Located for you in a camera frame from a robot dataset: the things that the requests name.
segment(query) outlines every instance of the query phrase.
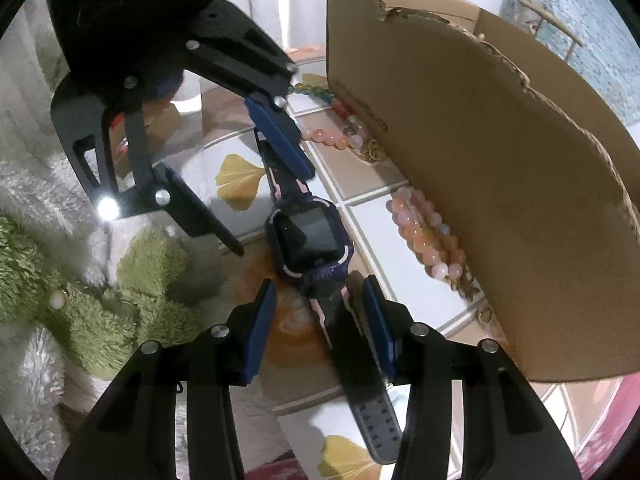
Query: watch face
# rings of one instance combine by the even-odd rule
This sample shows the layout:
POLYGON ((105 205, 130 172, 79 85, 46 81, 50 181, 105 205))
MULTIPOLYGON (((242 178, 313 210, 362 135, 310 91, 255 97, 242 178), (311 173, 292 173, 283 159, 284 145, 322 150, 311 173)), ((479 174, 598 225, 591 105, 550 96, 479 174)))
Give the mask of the watch face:
POLYGON ((279 211, 273 226, 287 267, 305 272, 336 262, 344 254, 344 244, 334 233, 326 207, 305 203, 279 211))

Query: smartwatch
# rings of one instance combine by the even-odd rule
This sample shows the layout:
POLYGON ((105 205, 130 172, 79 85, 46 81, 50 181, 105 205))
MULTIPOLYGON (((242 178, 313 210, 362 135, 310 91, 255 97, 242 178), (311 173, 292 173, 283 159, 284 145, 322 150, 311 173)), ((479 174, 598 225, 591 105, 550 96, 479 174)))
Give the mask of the smartwatch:
POLYGON ((353 243, 331 202, 313 196, 258 129, 255 140, 276 206, 265 230, 282 279, 308 298, 373 460, 394 463, 402 432, 345 285, 353 243))

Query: green fur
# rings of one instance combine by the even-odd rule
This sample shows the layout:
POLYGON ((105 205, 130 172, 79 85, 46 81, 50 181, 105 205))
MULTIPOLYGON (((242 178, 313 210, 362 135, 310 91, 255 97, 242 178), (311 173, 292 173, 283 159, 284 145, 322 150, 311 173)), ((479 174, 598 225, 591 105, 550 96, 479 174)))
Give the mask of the green fur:
POLYGON ((146 340, 169 346, 198 334, 197 311, 164 296, 186 263, 174 240, 145 228, 118 265, 118 286, 96 298, 78 282, 64 280, 37 244, 0 216, 0 322, 43 323, 73 361, 108 380, 146 340), (58 289, 68 300, 53 310, 49 298, 58 289))

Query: blue textured fabric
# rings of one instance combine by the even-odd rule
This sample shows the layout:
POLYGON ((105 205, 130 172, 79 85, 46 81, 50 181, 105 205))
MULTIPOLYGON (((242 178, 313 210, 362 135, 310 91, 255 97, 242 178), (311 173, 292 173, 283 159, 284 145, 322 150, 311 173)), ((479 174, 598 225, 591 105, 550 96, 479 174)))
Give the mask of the blue textured fabric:
MULTIPOLYGON (((541 0, 570 30, 585 41, 576 46, 569 65, 626 124, 640 121, 640 48, 609 0, 541 0)), ((510 1, 500 13, 514 22, 519 5, 510 1)), ((543 23, 538 39, 564 58, 571 39, 543 23)))

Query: watch strap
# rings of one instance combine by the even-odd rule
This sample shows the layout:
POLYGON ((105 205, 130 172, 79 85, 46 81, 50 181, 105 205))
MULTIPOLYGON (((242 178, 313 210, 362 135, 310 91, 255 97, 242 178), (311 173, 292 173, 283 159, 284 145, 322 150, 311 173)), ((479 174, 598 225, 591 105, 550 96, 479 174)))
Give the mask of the watch strap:
POLYGON ((254 134, 275 205, 280 206, 290 200, 311 197, 306 182, 296 178, 258 128, 254 129, 254 134))
POLYGON ((366 336, 343 283, 321 283, 310 291, 334 369, 373 460, 398 458, 402 431, 366 336))

